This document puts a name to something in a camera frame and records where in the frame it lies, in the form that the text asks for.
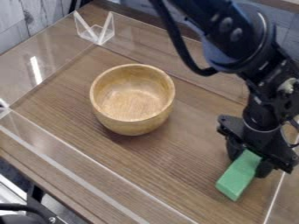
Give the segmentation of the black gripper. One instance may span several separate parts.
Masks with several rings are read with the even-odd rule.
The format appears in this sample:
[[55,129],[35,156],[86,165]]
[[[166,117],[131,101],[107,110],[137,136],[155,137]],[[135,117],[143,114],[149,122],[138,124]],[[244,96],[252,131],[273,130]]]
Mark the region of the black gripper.
[[286,141],[281,128],[260,131],[253,129],[242,118],[232,115],[221,115],[218,122],[218,132],[226,138],[232,161],[236,161],[244,151],[249,150],[262,157],[257,167],[257,178],[265,179],[273,170],[293,173],[299,165],[299,155],[294,150],[297,144]]

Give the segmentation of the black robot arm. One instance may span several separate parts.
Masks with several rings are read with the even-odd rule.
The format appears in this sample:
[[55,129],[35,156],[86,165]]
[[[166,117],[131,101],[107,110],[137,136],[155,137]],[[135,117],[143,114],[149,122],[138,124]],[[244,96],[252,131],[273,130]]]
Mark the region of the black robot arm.
[[[284,125],[299,116],[299,65],[277,42],[277,25],[262,10],[234,0],[150,0],[185,65],[201,76],[236,74],[248,85],[249,98],[241,117],[220,116],[218,132],[226,137],[229,157],[245,151],[261,156],[256,176],[274,170],[290,173],[299,165],[296,145]],[[205,58],[197,65],[167,6],[186,16],[199,33]]]

